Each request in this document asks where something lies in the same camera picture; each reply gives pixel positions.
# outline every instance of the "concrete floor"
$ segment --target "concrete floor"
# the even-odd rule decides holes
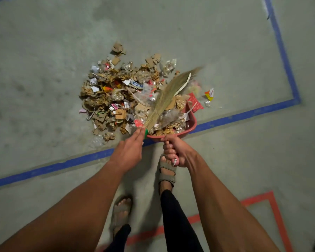
[[[294,250],[307,251],[315,240],[315,0],[272,3],[302,104],[185,141],[239,199],[273,190]],[[291,99],[266,18],[261,0],[0,1],[0,178],[93,150],[78,94],[90,66],[115,40],[127,49],[122,61],[139,64],[160,52],[177,58],[181,71],[205,65],[197,79],[204,90],[215,88],[215,98],[212,108],[196,113],[200,123]],[[140,205],[132,234],[162,224],[154,186],[161,144],[143,152],[117,192],[132,191]],[[106,160],[0,188],[0,243]],[[173,193],[185,214],[194,215],[189,174],[180,169],[177,175]],[[250,211],[283,250],[268,207]],[[109,218],[101,243],[110,238],[108,225]],[[200,226],[194,228],[207,251]],[[163,251],[159,239],[135,249]]]

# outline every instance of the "broom bristles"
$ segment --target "broom bristles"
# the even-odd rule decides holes
[[[197,67],[191,71],[181,73],[180,75],[173,78],[171,82],[162,90],[162,92],[158,95],[154,106],[151,109],[151,113],[145,122],[145,127],[148,131],[150,131],[156,124],[159,116],[170,104],[176,92],[187,82],[189,73],[191,73],[191,76],[193,77],[200,69],[202,69],[202,67]]]

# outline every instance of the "sandal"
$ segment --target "sandal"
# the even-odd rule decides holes
[[[166,163],[166,162],[163,162],[163,161],[161,161],[161,158],[162,157],[166,157],[164,154],[162,154],[161,156],[160,156],[160,162],[159,162],[159,171],[160,171],[160,175],[159,175],[159,184],[160,184],[160,182],[161,181],[164,181],[164,180],[166,180],[166,181],[169,181],[171,184],[172,184],[172,187],[174,187],[174,184],[175,184],[175,182],[176,182],[176,179],[175,179],[175,175],[174,176],[172,176],[172,175],[167,175],[167,174],[164,174],[164,173],[161,173],[161,168],[165,168],[165,169],[168,169],[168,170],[170,170],[170,171],[172,171],[172,172],[174,172],[175,174],[176,174],[176,166],[174,166],[173,164],[168,164],[168,163]]]
[[[122,203],[122,204],[118,205],[124,199],[130,199],[131,204],[129,205],[127,203]],[[122,195],[122,196],[118,197],[118,199],[116,199],[116,201],[113,205],[113,212],[112,212],[112,219],[111,219],[111,226],[110,226],[110,230],[111,230],[113,235],[114,235],[114,229],[116,229],[116,228],[120,229],[123,225],[128,224],[129,216],[130,216],[130,213],[132,211],[132,207],[133,207],[133,197],[131,195]],[[127,211],[128,215],[126,217],[121,218],[121,219],[115,220],[115,214],[120,213],[120,212],[124,212],[124,211]]]

